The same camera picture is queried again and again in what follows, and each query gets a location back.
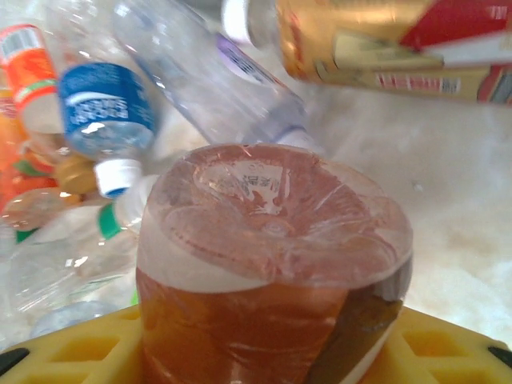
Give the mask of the amber tea plastic bottle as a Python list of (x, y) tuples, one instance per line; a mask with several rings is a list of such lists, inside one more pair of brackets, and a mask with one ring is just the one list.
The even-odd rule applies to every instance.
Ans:
[(145, 384), (358, 384), (413, 231), (359, 172), (278, 145), (193, 150), (154, 185), (136, 280)]

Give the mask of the clear plastic bottle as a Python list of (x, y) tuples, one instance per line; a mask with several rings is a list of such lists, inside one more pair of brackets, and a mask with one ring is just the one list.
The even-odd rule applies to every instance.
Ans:
[(117, 310), (117, 306), (107, 302), (80, 301), (72, 303), (52, 310), (37, 320), (30, 332), (30, 338), (38, 338), (82, 322), (99, 318)]

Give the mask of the orange drink bottle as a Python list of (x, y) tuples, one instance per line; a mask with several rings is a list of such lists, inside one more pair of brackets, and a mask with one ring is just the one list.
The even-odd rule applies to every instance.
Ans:
[(43, 226), (63, 208), (56, 181), (29, 144), (11, 91), (0, 87), (0, 219), (20, 231)]

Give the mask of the clear bottle green label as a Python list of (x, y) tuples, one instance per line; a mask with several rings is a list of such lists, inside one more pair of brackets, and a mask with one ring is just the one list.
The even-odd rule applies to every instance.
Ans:
[(36, 314), (131, 274), (144, 202), (117, 199), (62, 212), (7, 259), (2, 308)]

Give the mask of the tan red label tea bottle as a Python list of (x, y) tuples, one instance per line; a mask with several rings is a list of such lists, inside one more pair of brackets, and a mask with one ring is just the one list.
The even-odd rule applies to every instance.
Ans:
[(305, 82), (512, 108), (512, 0), (223, 0), (222, 26)]

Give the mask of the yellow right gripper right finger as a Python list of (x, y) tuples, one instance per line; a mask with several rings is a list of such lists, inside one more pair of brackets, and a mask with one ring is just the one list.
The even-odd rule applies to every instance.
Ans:
[(512, 384), (512, 350), (406, 308), (359, 384)]

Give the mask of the orange white label bottle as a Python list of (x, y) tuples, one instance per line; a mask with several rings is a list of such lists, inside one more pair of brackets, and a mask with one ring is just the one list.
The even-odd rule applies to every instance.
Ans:
[(54, 177), (69, 194), (96, 191), (94, 163), (73, 152), (66, 141), (58, 76), (41, 30), (29, 23), (0, 29), (0, 64), (29, 136), (23, 154), (25, 165)]

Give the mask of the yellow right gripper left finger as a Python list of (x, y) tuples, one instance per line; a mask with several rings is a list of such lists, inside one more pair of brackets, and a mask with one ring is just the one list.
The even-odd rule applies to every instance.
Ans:
[(0, 384), (143, 384), (137, 306), (32, 338), (0, 352), (17, 355)]

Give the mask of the clear bottle purple label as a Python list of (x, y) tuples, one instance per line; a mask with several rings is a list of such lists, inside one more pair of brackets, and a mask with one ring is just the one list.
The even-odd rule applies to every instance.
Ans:
[(119, 43), (209, 143), (322, 152), (303, 100), (181, 0), (119, 0), (112, 21)]

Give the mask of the clear bottle blue label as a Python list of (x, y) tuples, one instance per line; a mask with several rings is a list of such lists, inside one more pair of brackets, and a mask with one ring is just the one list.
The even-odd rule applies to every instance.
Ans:
[(116, 198), (142, 176), (141, 155), (155, 136), (154, 112), (141, 78), (108, 62), (66, 70), (58, 81), (65, 137), (94, 161), (101, 196)]

